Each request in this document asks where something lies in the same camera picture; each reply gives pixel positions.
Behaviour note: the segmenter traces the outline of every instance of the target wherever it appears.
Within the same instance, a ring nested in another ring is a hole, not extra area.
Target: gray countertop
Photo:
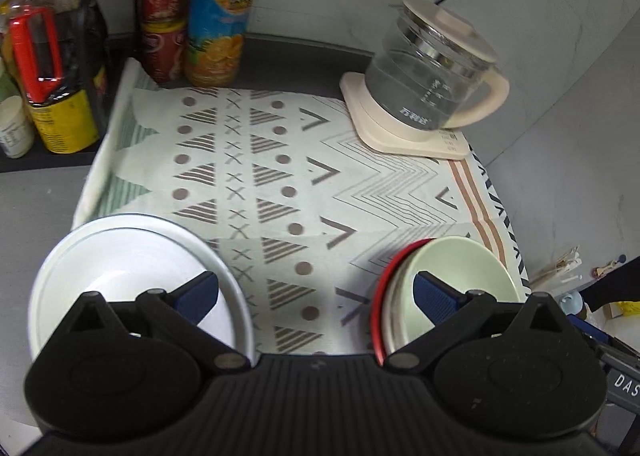
[[[270,36],[248,36],[237,88],[341,98],[346,71],[363,72],[370,54]],[[88,167],[0,174],[0,414],[34,425],[22,395],[30,364],[27,307],[50,250],[70,230]]]

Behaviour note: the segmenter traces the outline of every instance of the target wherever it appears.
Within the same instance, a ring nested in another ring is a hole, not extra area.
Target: red handle
[[[42,15],[49,41],[49,50],[53,62],[53,78],[51,79],[45,79],[40,76],[40,68],[31,33],[29,32],[28,20],[37,14]],[[20,16],[12,18],[9,32],[14,45],[15,61],[20,71],[24,90],[32,102],[40,104],[47,100],[47,97],[54,89],[60,86],[64,76],[53,11],[45,6],[27,7]]]

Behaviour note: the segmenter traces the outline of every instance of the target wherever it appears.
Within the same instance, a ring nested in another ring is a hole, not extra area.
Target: large plastic jug
[[[191,0],[185,73],[196,86],[224,86],[238,73],[253,0]]]

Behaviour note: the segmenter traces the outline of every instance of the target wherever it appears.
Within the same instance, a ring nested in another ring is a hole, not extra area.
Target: water in kettle
[[[377,54],[365,82],[387,113],[424,131],[442,128],[464,100],[424,60],[402,51]]]

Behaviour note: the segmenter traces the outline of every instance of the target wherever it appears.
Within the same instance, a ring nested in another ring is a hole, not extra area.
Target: white plastic cup
[[[22,97],[0,102],[0,149],[9,158],[20,158],[33,145],[33,128],[22,108]]]

